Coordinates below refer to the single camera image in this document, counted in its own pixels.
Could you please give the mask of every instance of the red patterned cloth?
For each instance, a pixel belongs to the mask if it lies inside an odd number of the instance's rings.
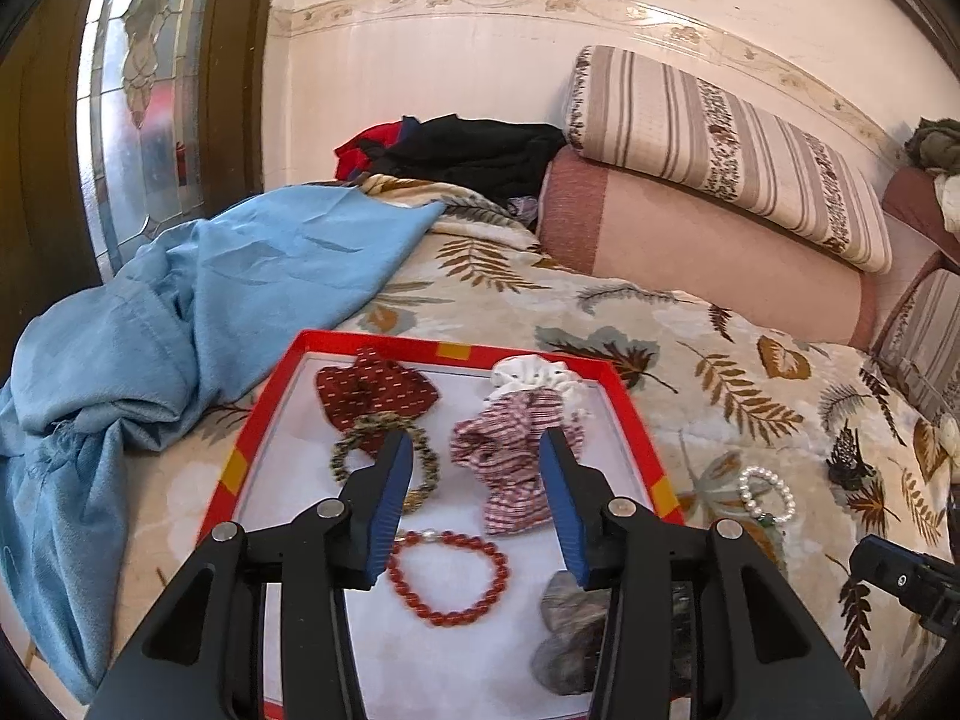
[[[416,419],[440,397],[421,372],[385,360],[368,346],[350,367],[318,370],[314,383],[326,418],[341,433],[365,413],[396,412]],[[386,436],[386,431],[372,433],[360,448],[375,457]]]
[[[451,459],[473,469],[491,490],[483,509],[489,535],[519,533],[549,521],[538,451],[539,439],[552,427],[563,428],[570,450],[579,460],[583,425],[563,421],[563,399],[553,389],[510,392],[476,418],[454,426]]]

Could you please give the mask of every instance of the yellow tape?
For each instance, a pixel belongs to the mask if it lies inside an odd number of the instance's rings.
[[[661,480],[650,488],[650,499],[653,501],[657,517],[666,517],[673,509],[680,506],[680,501],[673,493],[670,480],[665,476],[661,477]]]
[[[247,458],[240,454],[240,450],[234,449],[224,472],[220,475],[220,481],[231,494],[240,493],[240,485],[243,485],[244,477],[247,475]]]
[[[464,343],[438,343],[437,357],[446,357],[448,360],[469,360],[470,347]]]

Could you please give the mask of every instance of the wallpaper border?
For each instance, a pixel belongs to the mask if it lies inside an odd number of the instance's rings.
[[[506,15],[616,29],[635,40],[733,68],[781,90],[861,142],[891,167],[901,145],[849,100],[773,52],[699,20],[635,0],[332,0],[271,12],[270,34],[296,37],[383,20]]]

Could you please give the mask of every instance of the white scrunchie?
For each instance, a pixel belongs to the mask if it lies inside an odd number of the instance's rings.
[[[496,388],[488,403],[521,389],[555,389],[563,399],[563,416],[583,419],[587,410],[587,385],[563,362],[547,362],[536,354],[507,357],[493,366],[491,384]]]

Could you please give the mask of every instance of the red beaded bracelet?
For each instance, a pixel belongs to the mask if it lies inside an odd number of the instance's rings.
[[[403,572],[400,570],[400,562],[398,561],[400,550],[419,543],[442,543],[451,547],[482,552],[493,561],[494,574],[490,589],[472,607],[463,611],[450,611],[450,613],[444,614],[441,611],[432,610],[421,600],[418,594],[410,589],[409,584],[403,579]],[[480,536],[467,536],[465,533],[451,533],[450,531],[437,533],[434,530],[425,530],[422,533],[407,531],[405,535],[397,536],[394,543],[394,553],[387,560],[387,575],[394,584],[394,589],[400,594],[406,605],[416,613],[417,617],[426,620],[431,625],[452,628],[455,625],[469,625],[490,611],[491,606],[499,600],[503,591],[507,589],[507,577],[510,576],[510,569],[507,567],[507,556],[500,552],[496,548],[496,544],[491,541],[483,541]]]

